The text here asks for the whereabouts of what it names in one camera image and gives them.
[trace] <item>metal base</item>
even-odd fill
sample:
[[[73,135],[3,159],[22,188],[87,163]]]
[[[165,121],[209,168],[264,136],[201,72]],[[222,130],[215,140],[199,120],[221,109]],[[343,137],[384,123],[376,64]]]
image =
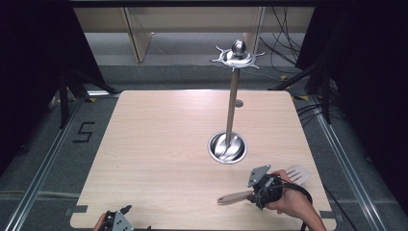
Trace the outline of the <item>metal base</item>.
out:
[[[231,143],[226,145],[226,133],[219,132],[213,135],[208,142],[208,152],[217,162],[231,165],[241,161],[246,155],[246,142],[238,134],[232,133]]]

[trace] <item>spatula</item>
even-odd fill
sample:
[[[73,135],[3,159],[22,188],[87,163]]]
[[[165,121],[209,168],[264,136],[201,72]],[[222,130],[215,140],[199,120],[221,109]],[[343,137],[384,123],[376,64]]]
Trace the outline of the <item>spatula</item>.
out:
[[[302,185],[310,177],[310,173],[302,166],[293,166],[286,169],[289,179],[297,185]],[[227,194],[218,199],[218,205],[229,205],[242,200],[245,200],[253,191],[237,192]]]

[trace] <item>wooden table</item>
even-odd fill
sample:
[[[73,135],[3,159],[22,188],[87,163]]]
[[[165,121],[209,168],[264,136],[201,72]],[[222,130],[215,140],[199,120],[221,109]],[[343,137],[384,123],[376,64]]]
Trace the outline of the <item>wooden table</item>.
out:
[[[290,95],[239,90],[233,131],[247,142],[246,157],[223,165],[209,155],[210,137],[225,130],[228,90],[125,91],[100,144],[71,225],[90,228],[99,216],[133,205],[125,217],[136,228],[185,230],[298,230],[301,220],[260,211],[249,201],[217,199],[247,191],[250,170],[302,165],[303,185],[317,211],[331,211]],[[336,221],[325,218],[332,230]]]

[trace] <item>human hand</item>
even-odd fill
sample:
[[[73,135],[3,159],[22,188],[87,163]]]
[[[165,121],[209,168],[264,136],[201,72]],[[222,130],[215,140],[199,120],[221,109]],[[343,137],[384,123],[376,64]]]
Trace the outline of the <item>human hand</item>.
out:
[[[292,182],[285,170],[277,170],[272,174],[279,175],[283,181]],[[278,214],[285,213],[291,217],[300,218],[311,230],[326,230],[315,208],[300,191],[284,188],[282,197],[266,204],[266,208],[277,210]]]
[[[95,227],[93,227],[92,231],[98,231],[98,229],[101,227],[103,221],[105,220],[106,214],[103,213],[101,217],[99,218],[98,222],[96,222]]]

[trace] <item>wooden handle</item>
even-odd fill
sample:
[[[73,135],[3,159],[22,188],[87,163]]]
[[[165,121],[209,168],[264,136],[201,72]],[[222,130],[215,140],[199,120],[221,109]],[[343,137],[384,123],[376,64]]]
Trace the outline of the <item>wooden handle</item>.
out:
[[[252,195],[253,191],[237,192],[232,194],[227,194],[218,199],[219,205],[228,205],[241,200],[245,200],[249,195]]]

